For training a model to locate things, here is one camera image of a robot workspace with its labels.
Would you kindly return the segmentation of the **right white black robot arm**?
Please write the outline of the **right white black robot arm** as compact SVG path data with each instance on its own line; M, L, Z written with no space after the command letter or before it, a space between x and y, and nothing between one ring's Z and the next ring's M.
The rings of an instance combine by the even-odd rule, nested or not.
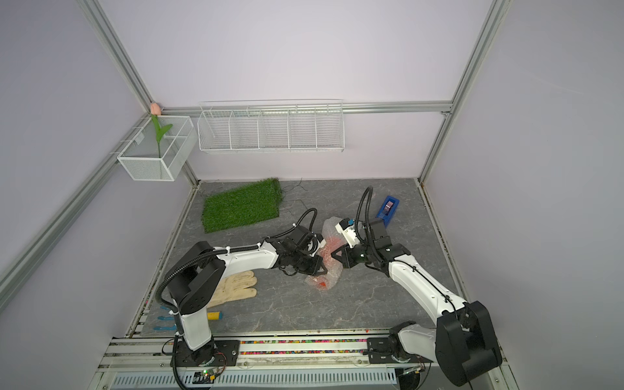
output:
M381 219L374 219L359 233L351 219L334 227L345 244L332 252L344 267L365 264L399 284L427 312L435 328L414 321L392 328L381 351L370 357L407 363L412 358L435 362L445 377L460 387L500 367L503 362L488 309L468 302L427 272L404 245L394 244Z

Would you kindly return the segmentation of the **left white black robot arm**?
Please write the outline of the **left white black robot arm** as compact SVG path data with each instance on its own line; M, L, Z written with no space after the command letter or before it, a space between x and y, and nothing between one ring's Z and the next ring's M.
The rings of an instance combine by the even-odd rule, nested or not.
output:
M154 293L159 305L173 314L176 339L172 365L199 367L230 364L216 345L207 318L207 307L219 283L229 276L258 269L277 269L295 276L327 273L322 248L323 236L306 227L268 237L256 244L212 247L205 241L195 244L165 274Z

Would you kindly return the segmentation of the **red plastic wine glass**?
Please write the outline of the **red plastic wine glass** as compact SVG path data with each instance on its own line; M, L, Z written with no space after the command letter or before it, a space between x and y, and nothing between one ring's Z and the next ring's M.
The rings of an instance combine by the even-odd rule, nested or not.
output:
M328 291L334 288L341 277L343 264L333 258L331 255L334 251L346 244L346 241L339 237L328 237L322 241L317 254L323 258L322 271L325 274L319 276L311 276L308 283L320 291Z

